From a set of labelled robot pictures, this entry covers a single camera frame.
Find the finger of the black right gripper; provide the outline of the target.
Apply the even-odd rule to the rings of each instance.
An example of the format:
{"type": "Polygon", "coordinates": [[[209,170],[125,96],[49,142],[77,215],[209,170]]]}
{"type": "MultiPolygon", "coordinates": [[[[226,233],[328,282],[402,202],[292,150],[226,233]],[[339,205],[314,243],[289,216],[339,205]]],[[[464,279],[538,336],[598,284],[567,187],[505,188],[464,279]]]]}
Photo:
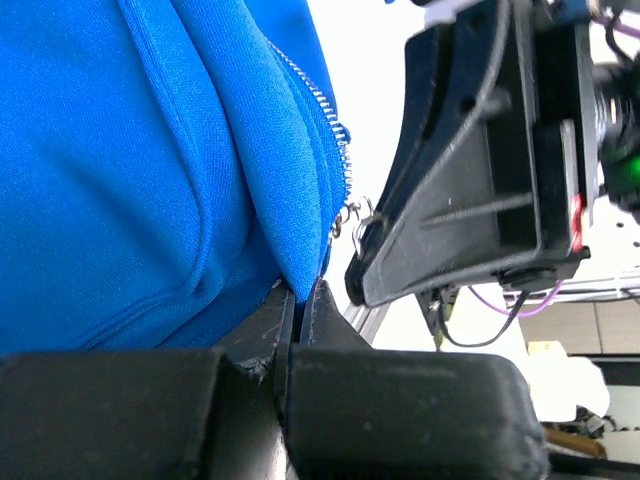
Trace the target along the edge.
{"type": "Polygon", "coordinates": [[[480,1],[406,42],[396,154],[345,275],[355,305],[489,280],[540,255],[533,10],[480,1]]]}

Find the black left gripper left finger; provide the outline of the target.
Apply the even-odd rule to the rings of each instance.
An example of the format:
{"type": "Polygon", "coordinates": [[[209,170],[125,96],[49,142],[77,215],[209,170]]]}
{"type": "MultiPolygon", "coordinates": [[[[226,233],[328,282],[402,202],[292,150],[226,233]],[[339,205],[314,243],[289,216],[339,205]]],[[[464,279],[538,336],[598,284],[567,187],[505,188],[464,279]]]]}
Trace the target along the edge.
{"type": "Polygon", "coordinates": [[[207,349],[4,357],[2,477],[284,478],[273,383],[294,307],[277,287],[207,349]]]}

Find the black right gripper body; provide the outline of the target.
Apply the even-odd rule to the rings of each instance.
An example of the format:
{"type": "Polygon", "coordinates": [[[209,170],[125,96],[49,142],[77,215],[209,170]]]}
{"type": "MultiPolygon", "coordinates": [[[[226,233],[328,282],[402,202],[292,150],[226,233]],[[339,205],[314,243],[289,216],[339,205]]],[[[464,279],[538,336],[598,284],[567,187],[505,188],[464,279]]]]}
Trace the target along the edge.
{"type": "Polygon", "coordinates": [[[590,255],[582,218],[605,193],[639,213],[639,58],[614,32],[636,1],[536,1],[533,140],[542,250],[532,290],[570,279],[590,255]]]}

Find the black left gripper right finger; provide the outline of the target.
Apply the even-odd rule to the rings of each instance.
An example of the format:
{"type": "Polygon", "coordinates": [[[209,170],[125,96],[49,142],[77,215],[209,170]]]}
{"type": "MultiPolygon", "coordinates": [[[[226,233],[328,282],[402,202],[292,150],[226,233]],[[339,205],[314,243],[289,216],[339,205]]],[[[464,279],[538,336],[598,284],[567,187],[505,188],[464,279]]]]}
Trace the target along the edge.
{"type": "Polygon", "coordinates": [[[490,354],[377,350],[324,280],[288,366],[288,455],[301,479],[542,479],[550,466],[528,385],[490,354]]]}

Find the silver zipper pull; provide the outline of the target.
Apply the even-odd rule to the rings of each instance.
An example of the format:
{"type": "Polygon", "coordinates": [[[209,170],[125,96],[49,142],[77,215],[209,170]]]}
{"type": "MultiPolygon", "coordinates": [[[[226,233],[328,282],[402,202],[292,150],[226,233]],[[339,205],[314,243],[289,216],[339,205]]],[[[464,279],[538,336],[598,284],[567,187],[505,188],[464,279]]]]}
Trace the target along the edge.
{"type": "Polygon", "coordinates": [[[357,257],[362,257],[365,232],[376,223],[383,224],[384,216],[374,208],[369,197],[360,196],[343,204],[331,226],[329,242],[337,240],[347,227],[352,226],[351,239],[355,253],[357,257]]]}

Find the blue zip-up fleece jacket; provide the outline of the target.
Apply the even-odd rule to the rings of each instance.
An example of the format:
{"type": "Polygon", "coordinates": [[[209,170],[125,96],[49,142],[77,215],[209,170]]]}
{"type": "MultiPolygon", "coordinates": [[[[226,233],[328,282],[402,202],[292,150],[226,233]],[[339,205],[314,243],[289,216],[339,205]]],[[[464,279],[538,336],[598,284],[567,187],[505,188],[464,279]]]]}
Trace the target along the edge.
{"type": "Polygon", "coordinates": [[[1,5],[1,349],[210,346],[324,273],[349,133],[304,1],[1,5]]]}

